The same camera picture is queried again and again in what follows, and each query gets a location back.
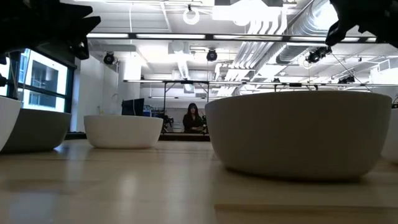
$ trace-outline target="black clothing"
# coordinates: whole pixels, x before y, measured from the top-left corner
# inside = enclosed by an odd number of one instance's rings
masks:
[[[191,115],[184,115],[183,119],[184,124],[184,132],[185,133],[201,133],[201,131],[192,130],[192,128],[202,127],[202,121],[199,116],[195,117],[195,120],[192,119]]]

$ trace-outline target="ceiling light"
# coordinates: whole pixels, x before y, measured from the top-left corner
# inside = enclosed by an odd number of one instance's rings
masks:
[[[222,81],[210,81],[209,84],[230,84],[230,85],[240,85],[244,82],[222,82]]]
[[[164,99],[164,96],[149,96],[149,99]],[[166,96],[166,99],[175,99],[175,97]]]
[[[358,42],[359,37],[346,37],[341,42]]]
[[[296,7],[296,6],[297,6],[297,2],[288,2],[288,3],[284,3],[283,8],[290,9],[290,8],[293,8],[293,7]]]
[[[189,12],[195,13],[193,18],[191,18],[191,19],[188,18],[188,13]],[[189,8],[189,9],[185,10],[184,13],[182,14],[182,19],[184,20],[184,22],[186,24],[195,25],[195,24],[197,24],[199,22],[199,19],[200,19],[199,11],[197,9],[190,9]]]
[[[137,34],[138,39],[205,39],[204,34]]]
[[[200,98],[200,97],[176,97],[176,99],[185,99],[185,100],[204,100],[206,98]]]
[[[162,80],[123,80],[123,82],[131,83],[162,83]]]
[[[326,40],[326,37],[316,37],[316,36],[303,36],[303,37],[291,37],[291,41],[304,41],[304,42],[311,42],[311,41],[322,41]]]
[[[107,34],[107,33],[90,33],[87,38],[109,38],[109,39],[125,39],[129,38],[129,34]]]
[[[103,2],[103,3],[143,3],[143,4],[159,4],[163,2],[164,4],[178,4],[178,5],[186,5],[186,4],[200,4],[202,5],[201,1],[140,1],[140,0],[75,0],[75,2]]]
[[[366,42],[376,42],[377,38],[376,37],[369,37]]]
[[[274,35],[214,35],[215,40],[252,40],[252,41],[281,41],[282,37]]]

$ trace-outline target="woman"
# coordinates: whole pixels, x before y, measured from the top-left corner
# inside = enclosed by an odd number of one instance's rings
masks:
[[[201,133],[203,131],[202,121],[196,104],[189,104],[187,114],[184,115],[183,123],[185,133]]]

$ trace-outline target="bowl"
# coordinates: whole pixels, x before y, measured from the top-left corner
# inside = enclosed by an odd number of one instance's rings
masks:
[[[20,109],[20,101],[0,96],[0,151],[14,128]]]
[[[71,114],[21,109],[4,153],[52,151],[65,139]]]
[[[398,109],[392,109],[387,138],[382,156],[392,163],[398,163]]]
[[[379,159],[388,96],[291,91],[235,96],[206,105],[211,143],[229,169],[299,180],[343,180]]]
[[[90,144],[105,149],[145,149],[153,147],[160,136],[163,119],[143,116],[85,116]]]

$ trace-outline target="glass window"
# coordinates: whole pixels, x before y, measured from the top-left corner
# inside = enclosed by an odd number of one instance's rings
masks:
[[[33,50],[21,54],[19,82],[65,94],[67,88],[68,68]]]
[[[65,111],[64,98],[18,88],[18,99],[22,101],[23,108],[58,112]]]
[[[9,60],[9,58],[6,58],[6,60],[7,60],[7,65],[0,65],[0,74],[4,78],[8,78],[9,69],[10,69],[10,60]],[[3,87],[0,87],[0,95],[6,96],[7,95],[7,89],[8,89],[7,85],[3,86]]]

